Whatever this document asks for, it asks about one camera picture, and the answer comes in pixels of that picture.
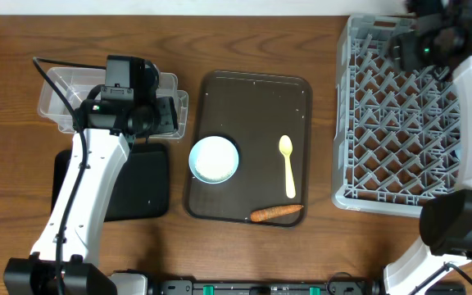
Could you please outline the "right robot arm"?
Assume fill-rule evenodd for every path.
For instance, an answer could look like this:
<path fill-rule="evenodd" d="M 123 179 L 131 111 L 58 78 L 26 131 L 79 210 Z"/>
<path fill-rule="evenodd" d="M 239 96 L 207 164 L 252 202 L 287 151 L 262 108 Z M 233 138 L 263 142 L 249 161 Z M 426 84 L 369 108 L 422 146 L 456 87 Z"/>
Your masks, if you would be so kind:
<path fill-rule="evenodd" d="M 453 193 L 425 203 L 420 236 L 383 270 L 375 294 L 459 294 L 438 281 L 472 262 L 472 1 L 408 1 L 417 25 L 388 41 L 399 70 L 446 68 L 460 103 L 461 163 Z"/>

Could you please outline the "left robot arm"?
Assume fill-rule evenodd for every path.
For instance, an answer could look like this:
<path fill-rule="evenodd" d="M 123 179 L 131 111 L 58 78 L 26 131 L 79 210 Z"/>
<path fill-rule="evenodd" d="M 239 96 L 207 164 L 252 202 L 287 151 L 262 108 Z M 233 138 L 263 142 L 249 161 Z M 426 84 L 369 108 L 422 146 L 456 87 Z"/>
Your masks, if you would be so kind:
<path fill-rule="evenodd" d="M 75 135 L 71 159 L 48 223 L 26 258 L 3 273 L 10 294 L 152 294 L 148 275 L 98 269 L 102 227 L 113 188 L 137 138 L 177 131 L 171 97 L 158 97 L 160 71 L 149 60 L 110 55 L 106 77 L 79 107 L 33 59 L 36 70 L 69 112 Z"/>

